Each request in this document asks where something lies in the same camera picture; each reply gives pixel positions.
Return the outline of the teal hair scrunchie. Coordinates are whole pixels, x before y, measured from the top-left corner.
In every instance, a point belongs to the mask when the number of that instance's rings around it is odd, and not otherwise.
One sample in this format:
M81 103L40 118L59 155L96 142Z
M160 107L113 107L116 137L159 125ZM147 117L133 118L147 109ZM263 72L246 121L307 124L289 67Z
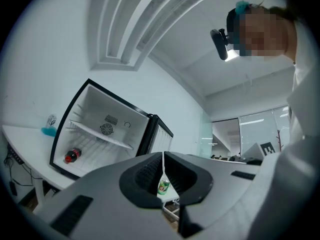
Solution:
M248 2L248 1L244 1L244 0L241 0L241 1L238 1L236 4L235 4L235 13L240 15L240 14L244 14L246 12L246 10L251 6L251 4Z

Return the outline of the black power strip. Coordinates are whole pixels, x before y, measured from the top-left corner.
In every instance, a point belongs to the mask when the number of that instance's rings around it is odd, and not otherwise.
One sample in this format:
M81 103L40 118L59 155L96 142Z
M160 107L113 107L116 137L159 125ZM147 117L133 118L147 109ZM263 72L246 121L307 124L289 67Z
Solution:
M19 165L22 165L25 163L9 143L7 144L7 155L9 156L9 158L13 158Z

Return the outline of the person's white printed shirt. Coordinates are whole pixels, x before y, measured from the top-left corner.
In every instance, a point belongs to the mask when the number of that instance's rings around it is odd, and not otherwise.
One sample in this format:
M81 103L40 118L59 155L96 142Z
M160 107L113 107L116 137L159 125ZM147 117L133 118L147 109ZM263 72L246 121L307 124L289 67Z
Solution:
M289 144L320 137L320 48L311 30L295 23L297 47L289 105Z

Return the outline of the green soda can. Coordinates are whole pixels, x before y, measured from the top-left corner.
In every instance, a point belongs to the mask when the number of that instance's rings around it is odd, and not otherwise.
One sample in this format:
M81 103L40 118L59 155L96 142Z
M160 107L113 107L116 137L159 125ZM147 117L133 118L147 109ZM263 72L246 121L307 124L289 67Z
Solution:
M170 187L170 181L168 179L161 179L158 185L157 193L159 195L165 195Z

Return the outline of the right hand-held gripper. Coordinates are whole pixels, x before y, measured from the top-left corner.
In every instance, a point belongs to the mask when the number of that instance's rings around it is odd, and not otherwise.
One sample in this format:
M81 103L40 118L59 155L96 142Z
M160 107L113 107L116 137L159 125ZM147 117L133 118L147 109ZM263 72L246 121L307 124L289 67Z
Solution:
M241 162L248 165L261 165L267 155L274 154L275 152L270 142L263 144L255 143L241 155Z

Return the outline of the white wire fridge shelf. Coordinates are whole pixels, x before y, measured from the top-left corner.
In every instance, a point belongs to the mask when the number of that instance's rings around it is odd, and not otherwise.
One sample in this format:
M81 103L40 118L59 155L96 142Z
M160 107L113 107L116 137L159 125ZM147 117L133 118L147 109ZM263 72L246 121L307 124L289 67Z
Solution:
M105 141L107 141L109 143L115 144L117 146L129 149L129 150L133 150L134 149L131 145L126 144L126 143L124 143L122 141L116 140L116 139L114 139L112 137L109 137L107 135L104 135L102 133L99 133L98 131L93 130L92 128L84 125L83 123L80 123L80 122L77 122L77 121L74 121L74 120L70 120L69 122L71 124L75 125L76 127L80 128L81 130L85 131L86 133L89 133L89 134L93 135L94 137L98 137L98 138L100 138L102 140L105 140Z

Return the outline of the silver drink can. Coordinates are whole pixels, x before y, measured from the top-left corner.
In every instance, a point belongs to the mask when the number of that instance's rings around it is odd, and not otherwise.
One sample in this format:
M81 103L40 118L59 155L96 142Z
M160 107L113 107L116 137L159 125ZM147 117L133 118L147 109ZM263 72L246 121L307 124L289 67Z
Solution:
M45 127L47 129L55 128L56 120L57 120L56 114L55 113L50 114L48 119L47 119Z

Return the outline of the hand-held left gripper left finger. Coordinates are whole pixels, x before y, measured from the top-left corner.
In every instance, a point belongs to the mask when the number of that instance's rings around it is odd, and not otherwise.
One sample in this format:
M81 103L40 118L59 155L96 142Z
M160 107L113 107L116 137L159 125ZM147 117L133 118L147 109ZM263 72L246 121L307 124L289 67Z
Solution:
M42 207L42 220L71 240L180 240L157 197L162 154L95 169Z

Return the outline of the red coat rack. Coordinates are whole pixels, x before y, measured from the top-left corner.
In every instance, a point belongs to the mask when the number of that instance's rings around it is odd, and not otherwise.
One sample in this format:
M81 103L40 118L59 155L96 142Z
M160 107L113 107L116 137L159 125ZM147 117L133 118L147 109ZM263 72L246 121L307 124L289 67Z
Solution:
M277 138L279 151L281 152L286 146L286 135L283 133L282 130L278 129L276 138Z

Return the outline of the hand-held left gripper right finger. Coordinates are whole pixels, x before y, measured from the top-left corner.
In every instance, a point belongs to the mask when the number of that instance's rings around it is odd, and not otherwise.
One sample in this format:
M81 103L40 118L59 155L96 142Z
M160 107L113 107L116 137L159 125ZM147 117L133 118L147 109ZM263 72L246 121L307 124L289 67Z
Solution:
M245 193L259 165L164 153L165 173L179 196L178 233L188 238L222 217Z

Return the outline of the white desk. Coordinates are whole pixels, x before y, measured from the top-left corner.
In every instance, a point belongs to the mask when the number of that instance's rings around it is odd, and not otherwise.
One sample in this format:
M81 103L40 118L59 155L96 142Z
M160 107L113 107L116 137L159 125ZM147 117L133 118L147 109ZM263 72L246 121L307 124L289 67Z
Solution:
M41 178L50 185L59 190L64 190L72 185L77 179L67 176L67 173L61 173L58 169L50 165L50 155L54 142L54 138L44 135L40 129L24 128L3 125L2 132L24 163L34 171L36 178ZM141 156L142 158L130 158L126 165L136 165L140 162L155 161L156 158L162 159L159 163L160 175L164 173L164 158L163 153L154 152ZM175 190L169 190L168 194L156 194L161 202L169 202L177 199L179 196Z

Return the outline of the black mini fridge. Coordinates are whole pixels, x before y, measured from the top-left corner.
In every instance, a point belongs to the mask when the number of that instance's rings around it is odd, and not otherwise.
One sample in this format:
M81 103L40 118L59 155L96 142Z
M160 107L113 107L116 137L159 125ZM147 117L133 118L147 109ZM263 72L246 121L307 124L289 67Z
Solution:
M127 149L95 137L70 120L131 145ZM88 79L68 105L55 135L49 163L62 174L78 179L100 167L145 154L170 150L174 134L156 114L147 113ZM71 163L65 155L73 148L81 156Z

